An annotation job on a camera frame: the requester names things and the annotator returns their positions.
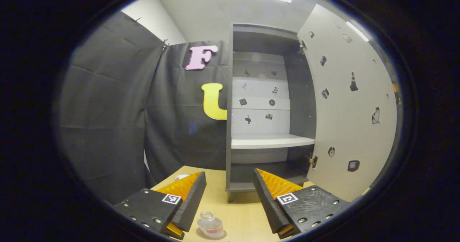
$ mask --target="white shelf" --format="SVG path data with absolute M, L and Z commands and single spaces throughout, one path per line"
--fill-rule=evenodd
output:
M 315 144 L 314 139 L 292 134 L 233 134 L 231 139 L 232 149 L 274 149 L 276 147 L 297 147 L 312 144 Z

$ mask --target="clear plastic bottle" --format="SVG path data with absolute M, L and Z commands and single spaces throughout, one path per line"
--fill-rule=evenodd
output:
M 214 214 L 208 211 L 203 211 L 200 214 L 200 217 L 201 218 L 197 221 L 197 223 L 206 236 L 219 238 L 224 235 L 222 221 L 219 218 L 214 217 Z

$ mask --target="ceiling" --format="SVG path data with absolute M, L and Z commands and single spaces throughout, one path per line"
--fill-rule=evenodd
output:
M 252 23 L 298 32 L 318 3 L 327 0 L 160 0 L 188 42 L 228 40 L 230 23 Z

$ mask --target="pink letter f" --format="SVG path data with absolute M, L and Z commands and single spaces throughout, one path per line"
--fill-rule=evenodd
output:
M 199 46 L 199 47 L 191 47 L 190 50 L 192 51 L 192 55 L 190 56 L 190 63 L 186 65 L 186 70 L 194 70 L 194 69 L 203 69 L 204 64 L 202 63 L 202 59 L 205 62 L 209 62 L 211 60 L 211 52 L 217 52 L 217 46 Z

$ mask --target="black fabric backdrop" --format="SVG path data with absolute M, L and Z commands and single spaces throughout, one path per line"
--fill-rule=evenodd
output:
M 118 12 L 72 55 L 59 104 L 61 144 L 80 178 L 118 203 L 155 184 L 144 166 L 144 105 L 161 40 Z
M 186 70 L 190 47 L 216 45 L 202 70 Z M 228 49 L 223 41 L 171 45 L 163 51 L 148 94 L 145 153 L 156 181 L 183 165 L 225 170 L 226 121 L 203 111 L 206 83 L 221 83 L 219 107 L 227 108 Z
M 206 67 L 185 70 L 190 47 L 207 45 L 219 50 Z M 183 165 L 225 170 L 226 123 L 206 116 L 201 86 L 221 83 L 219 105 L 227 107 L 226 55 L 222 41 L 163 50 L 122 12 L 75 50 L 62 86 L 59 136 L 95 194 L 115 204 Z

